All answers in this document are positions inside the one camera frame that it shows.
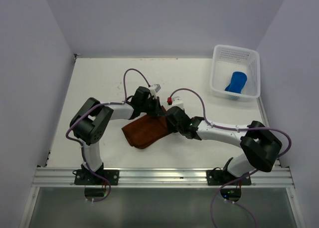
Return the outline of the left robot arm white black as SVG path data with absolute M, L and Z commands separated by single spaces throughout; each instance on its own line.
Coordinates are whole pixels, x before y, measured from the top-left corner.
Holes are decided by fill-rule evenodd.
M 159 90 L 158 84 L 148 88 L 140 86 L 130 100 L 123 102 L 101 103 L 89 98 L 73 117 L 66 138 L 73 133 L 73 141 L 80 144 L 86 179 L 90 183 L 99 184 L 104 177 L 99 141 L 110 121 L 129 120 L 122 131 L 128 143 L 138 149 L 145 149 L 168 134 L 165 110 L 157 96 Z

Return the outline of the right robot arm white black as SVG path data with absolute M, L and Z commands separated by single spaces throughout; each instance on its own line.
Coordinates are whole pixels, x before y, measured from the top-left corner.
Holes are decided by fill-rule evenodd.
M 211 171 L 210 175 L 220 184 L 234 184 L 253 170 L 270 172 L 282 148 L 282 142 L 259 121 L 226 128 L 203 117 L 190 118 L 177 106 L 169 108 L 165 116 L 168 126 L 188 139 L 218 141 L 242 149 L 243 154 L 230 158 L 223 169 Z

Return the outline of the brown towel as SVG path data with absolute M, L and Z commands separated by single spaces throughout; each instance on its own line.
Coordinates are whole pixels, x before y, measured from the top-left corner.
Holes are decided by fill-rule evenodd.
M 138 149 L 145 149 L 172 133 L 164 116 L 149 115 L 129 123 L 122 131 L 129 145 Z

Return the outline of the blue towel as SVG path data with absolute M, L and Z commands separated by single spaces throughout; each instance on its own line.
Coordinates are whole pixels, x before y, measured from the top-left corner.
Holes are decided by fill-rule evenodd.
M 247 82 L 247 75 L 240 71 L 235 71 L 232 74 L 229 85 L 224 89 L 228 92 L 241 93 Z

